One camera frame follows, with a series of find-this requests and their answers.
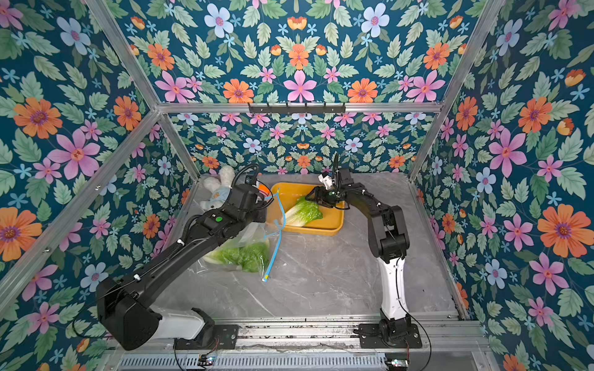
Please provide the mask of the spare clear zipper bag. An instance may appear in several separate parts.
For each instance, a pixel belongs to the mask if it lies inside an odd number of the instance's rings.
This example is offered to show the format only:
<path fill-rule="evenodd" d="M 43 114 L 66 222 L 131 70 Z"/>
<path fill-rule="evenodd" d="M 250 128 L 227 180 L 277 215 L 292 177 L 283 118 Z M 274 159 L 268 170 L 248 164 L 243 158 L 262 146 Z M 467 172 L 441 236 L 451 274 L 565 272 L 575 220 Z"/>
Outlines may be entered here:
<path fill-rule="evenodd" d="M 272 202 L 265 210 L 267 212 L 265 237 L 269 238 L 274 244 L 280 244 L 282 232 L 286 226 L 286 212 L 278 192 L 272 194 L 271 200 Z"/>

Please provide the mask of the green cabbage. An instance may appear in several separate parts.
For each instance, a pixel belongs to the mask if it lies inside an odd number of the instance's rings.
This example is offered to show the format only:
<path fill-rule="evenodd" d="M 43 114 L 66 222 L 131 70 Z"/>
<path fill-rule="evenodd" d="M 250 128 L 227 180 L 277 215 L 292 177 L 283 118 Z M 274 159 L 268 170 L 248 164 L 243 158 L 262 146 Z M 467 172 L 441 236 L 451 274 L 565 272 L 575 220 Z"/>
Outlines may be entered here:
<path fill-rule="evenodd" d="M 269 265 L 269 242 L 259 241 L 247 245 L 244 255 L 244 271 L 249 273 L 264 273 Z"/>
<path fill-rule="evenodd" d="M 244 271 L 244 255 L 247 247 L 219 247 L 204 256 L 209 264 L 229 265 Z"/>
<path fill-rule="evenodd" d="M 309 201 L 305 197 L 300 197 L 297 199 L 296 204 L 286 212 L 286 225 L 304 227 L 322 218 L 323 213 L 317 203 Z"/>

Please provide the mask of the clear zipper bag blue seal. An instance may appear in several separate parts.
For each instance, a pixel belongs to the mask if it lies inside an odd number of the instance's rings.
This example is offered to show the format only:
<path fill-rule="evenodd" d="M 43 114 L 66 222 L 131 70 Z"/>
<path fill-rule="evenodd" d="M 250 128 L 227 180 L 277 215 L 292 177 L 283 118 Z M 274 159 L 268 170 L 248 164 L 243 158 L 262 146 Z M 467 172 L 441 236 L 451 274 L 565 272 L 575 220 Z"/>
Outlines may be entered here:
<path fill-rule="evenodd" d="M 208 270 L 260 274 L 261 280 L 267 282 L 280 249 L 282 232 L 278 221 L 251 223 L 238 236 L 199 259 L 199 263 Z"/>

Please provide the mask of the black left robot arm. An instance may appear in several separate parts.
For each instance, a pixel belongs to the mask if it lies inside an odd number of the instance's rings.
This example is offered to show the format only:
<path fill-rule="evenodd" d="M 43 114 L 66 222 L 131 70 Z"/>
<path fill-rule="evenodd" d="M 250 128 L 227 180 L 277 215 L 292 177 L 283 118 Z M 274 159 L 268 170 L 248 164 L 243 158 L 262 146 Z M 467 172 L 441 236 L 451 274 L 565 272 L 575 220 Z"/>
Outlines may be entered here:
<path fill-rule="evenodd" d="M 160 312 L 152 306 L 192 264 L 238 236 L 249 224 L 264 222 L 272 201 L 272 196 L 265 196 L 255 185 L 233 186 L 221 207 L 188 219 L 181 238 L 157 258 L 119 280 L 108 278 L 97 286 L 99 322 L 126 351 L 156 339 L 211 346 L 214 321 L 204 311 Z"/>

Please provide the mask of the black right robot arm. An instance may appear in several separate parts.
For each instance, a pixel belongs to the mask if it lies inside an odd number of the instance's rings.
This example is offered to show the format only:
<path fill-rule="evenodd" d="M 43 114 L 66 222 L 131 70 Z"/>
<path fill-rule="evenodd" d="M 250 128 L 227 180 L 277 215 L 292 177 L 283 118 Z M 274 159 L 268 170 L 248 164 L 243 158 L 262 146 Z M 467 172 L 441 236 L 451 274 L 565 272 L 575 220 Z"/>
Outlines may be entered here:
<path fill-rule="evenodd" d="M 380 268 L 382 303 L 378 336 L 393 346 L 412 330 L 411 315 L 405 299 L 405 258 L 410 238 L 401 207 L 381 202 L 360 183 L 334 188 L 317 186 L 306 200 L 326 208 L 345 203 L 368 220 L 368 244 Z"/>

